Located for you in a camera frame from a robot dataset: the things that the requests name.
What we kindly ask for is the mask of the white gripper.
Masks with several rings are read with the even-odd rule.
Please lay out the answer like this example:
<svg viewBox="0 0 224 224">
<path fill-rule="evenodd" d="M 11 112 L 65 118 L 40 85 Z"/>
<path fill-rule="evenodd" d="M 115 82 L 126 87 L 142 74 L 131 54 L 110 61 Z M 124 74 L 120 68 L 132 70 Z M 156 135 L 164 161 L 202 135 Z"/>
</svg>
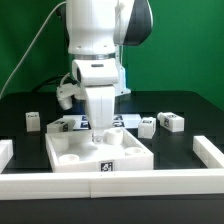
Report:
<svg viewBox="0 0 224 224">
<path fill-rule="evenodd" d="M 85 99 L 85 113 L 92 129 L 112 126 L 115 104 L 115 87 L 118 71 L 114 59 L 72 61 L 73 77 L 79 81 Z M 97 132 L 92 131 L 92 140 Z M 98 139 L 103 141 L 104 131 L 99 130 Z"/>
</svg>

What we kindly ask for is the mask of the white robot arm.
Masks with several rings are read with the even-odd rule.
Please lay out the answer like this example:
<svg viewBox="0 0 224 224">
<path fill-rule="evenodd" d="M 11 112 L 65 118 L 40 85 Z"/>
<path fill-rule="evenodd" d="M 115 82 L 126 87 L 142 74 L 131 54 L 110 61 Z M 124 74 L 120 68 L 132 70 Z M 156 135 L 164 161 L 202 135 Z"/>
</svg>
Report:
<svg viewBox="0 0 224 224">
<path fill-rule="evenodd" d="M 72 75 L 80 83 L 93 140 L 112 126 L 115 85 L 119 82 L 118 46 L 138 46 L 150 35 L 148 0 L 66 0 L 68 52 Z"/>
</svg>

